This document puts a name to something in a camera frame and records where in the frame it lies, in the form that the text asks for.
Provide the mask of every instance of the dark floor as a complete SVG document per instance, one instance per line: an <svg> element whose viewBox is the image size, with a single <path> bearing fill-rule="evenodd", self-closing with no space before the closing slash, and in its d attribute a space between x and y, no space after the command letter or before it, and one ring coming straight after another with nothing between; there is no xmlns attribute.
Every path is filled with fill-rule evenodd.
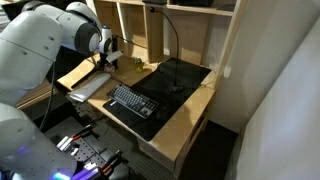
<svg viewBox="0 0 320 180"><path fill-rule="evenodd" d="M236 133L209 121L191 148L180 179L223 180Z"/></svg>

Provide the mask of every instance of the black desk mat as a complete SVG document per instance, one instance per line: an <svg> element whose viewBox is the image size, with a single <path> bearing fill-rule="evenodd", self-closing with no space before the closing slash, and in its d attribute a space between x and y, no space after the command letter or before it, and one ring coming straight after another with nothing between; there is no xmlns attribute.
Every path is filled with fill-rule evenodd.
<svg viewBox="0 0 320 180"><path fill-rule="evenodd" d="M110 106L114 102L113 100L103 105L106 110L146 141L150 141L157 134L210 73L210 69L177 60L177 80L183 84L184 90L177 94L170 93L168 86L174 80L175 60L175 58L171 58L161 63L153 73L131 87L160 103L148 119L141 118L119 103Z"/></svg>

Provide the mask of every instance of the keyboard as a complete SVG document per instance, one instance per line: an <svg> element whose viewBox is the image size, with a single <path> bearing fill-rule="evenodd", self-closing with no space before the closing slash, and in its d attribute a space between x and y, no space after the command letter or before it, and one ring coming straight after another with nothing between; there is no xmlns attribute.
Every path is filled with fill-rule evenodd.
<svg viewBox="0 0 320 180"><path fill-rule="evenodd" d="M159 105L158 102L123 84L116 86L107 96L144 119L147 119Z"/></svg>

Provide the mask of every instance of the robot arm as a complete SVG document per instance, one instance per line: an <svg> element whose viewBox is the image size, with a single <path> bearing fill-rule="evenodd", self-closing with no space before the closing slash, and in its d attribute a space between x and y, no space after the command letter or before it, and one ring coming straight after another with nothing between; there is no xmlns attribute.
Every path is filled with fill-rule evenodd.
<svg viewBox="0 0 320 180"><path fill-rule="evenodd" d="M18 179L73 175L76 160L60 152L14 106L43 81L61 45L85 54L110 51L101 33L98 18L85 4L72 3L62 11L31 2L0 34L0 165Z"/></svg>

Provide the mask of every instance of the floor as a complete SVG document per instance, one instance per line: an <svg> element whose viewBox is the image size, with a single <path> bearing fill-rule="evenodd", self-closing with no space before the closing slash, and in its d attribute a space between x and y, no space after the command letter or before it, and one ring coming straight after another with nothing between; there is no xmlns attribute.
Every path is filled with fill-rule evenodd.
<svg viewBox="0 0 320 180"><path fill-rule="evenodd" d="M175 180L170 171L139 150L135 136L108 118L96 125L94 131L100 135L100 142L113 152L124 152L128 165L138 174L134 179ZM236 137L235 133L209 122L190 150L179 179L223 180Z"/></svg>

